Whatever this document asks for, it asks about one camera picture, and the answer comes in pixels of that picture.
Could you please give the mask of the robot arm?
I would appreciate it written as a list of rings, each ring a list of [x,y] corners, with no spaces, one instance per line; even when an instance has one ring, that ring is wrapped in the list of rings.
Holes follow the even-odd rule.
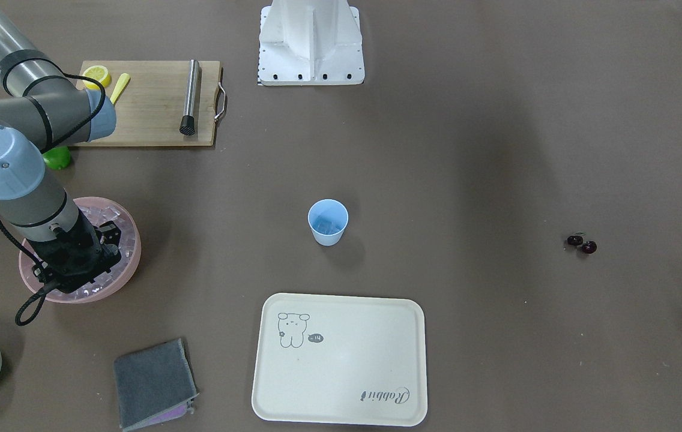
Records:
[[[121,260],[44,163],[59,146],[114,132],[116,112],[102,87],[78,89],[0,10],[0,217],[36,253],[45,292],[75,292]]]

